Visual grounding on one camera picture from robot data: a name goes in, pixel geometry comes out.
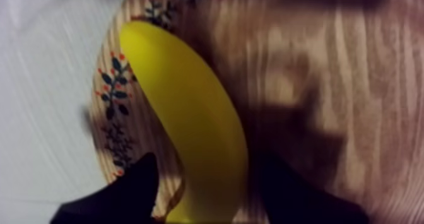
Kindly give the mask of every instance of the black object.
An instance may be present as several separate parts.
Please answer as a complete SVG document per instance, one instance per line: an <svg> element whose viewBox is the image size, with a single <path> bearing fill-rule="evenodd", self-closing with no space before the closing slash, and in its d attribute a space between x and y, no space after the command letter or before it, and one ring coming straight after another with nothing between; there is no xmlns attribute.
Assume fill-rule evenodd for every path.
<svg viewBox="0 0 424 224"><path fill-rule="evenodd" d="M313 188L274 155L261 157L257 180L270 223L369 223L359 205Z"/></svg>
<svg viewBox="0 0 424 224"><path fill-rule="evenodd" d="M262 156L256 168L271 224L368 223L361 207L314 189L276 156ZM51 224L159 223L151 217L157 191L156 158L149 153L110 186L63 204Z"/></svg>
<svg viewBox="0 0 424 224"><path fill-rule="evenodd" d="M110 186L63 204L51 224L154 223L151 212L158 184L156 158L148 153Z"/></svg>

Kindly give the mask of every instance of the white surface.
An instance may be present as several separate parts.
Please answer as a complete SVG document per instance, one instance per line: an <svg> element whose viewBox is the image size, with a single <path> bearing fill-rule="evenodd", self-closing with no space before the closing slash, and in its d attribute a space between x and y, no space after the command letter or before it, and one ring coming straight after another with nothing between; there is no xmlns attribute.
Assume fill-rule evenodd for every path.
<svg viewBox="0 0 424 224"><path fill-rule="evenodd" d="M82 110L122 0L0 0L0 223L105 185Z"/></svg>

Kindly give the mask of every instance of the yellow banana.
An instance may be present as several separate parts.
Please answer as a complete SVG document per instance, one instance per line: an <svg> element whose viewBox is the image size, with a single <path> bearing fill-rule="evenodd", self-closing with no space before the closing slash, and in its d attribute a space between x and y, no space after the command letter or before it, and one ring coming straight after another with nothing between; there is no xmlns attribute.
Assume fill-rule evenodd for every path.
<svg viewBox="0 0 424 224"><path fill-rule="evenodd" d="M184 167L185 190L167 223L230 223L245 194L247 147L224 88L199 55L161 28L132 22L120 38Z"/></svg>

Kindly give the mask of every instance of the wooden plate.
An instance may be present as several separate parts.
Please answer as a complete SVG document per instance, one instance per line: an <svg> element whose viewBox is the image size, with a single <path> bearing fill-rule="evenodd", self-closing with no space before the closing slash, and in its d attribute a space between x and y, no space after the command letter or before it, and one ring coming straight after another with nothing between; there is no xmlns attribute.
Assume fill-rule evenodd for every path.
<svg viewBox="0 0 424 224"><path fill-rule="evenodd" d="M119 48L122 24L145 20L211 65L251 151L273 150L377 223L424 222L423 1L125 0L100 50L90 108L105 178L154 152L157 216L180 186L172 144ZM236 220L265 222L257 200Z"/></svg>

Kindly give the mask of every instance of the floral pattern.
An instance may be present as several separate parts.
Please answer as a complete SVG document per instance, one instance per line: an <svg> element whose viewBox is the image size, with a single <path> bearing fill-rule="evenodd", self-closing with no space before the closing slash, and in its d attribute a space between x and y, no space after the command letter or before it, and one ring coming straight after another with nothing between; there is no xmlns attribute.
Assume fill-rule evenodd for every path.
<svg viewBox="0 0 424 224"><path fill-rule="evenodd" d="M121 176L132 165L133 161L129 156L129 152L133 149L131 145L134 142L125 134L123 126L117 122L117 117L129 115L129 110L124 102L129 98L131 99L133 95L125 91L125 86L128 83L137 81L137 78L133 75L128 63L122 66L121 62L125 60L123 54L119 54L119 57L116 57L111 52L110 55L112 58L112 69L109 72L98 69L104 85L102 86L103 92L96 91L96 95L107 106L105 116L109 122L107 127L102 128L107 140L105 147L113 156L114 165L118 170L116 176Z"/></svg>
<svg viewBox="0 0 424 224"><path fill-rule="evenodd" d="M144 13L141 16L133 16L132 20L142 20L150 22L165 30L172 31L172 21L175 15L179 13L176 7L177 2L183 2L186 5L196 8L201 0L147 0L144 7ZM110 71L103 71L100 68L98 72L104 82L102 91L96 91L106 104L105 117L108 120L107 127L103 127L105 138L107 140L105 147L110 151L113 157L113 163L118 170L117 177L124 175L124 172L133 164L133 159L130 154L133 150L132 145L134 141L126 134L122 124L120 124L120 116L129 116L130 111L125 106L124 102L131 99L133 96L125 91L125 86L128 83L136 82L137 79L131 71L128 63L124 66L125 56L119 54L115 56L111 52L112 69Z"/></svg>

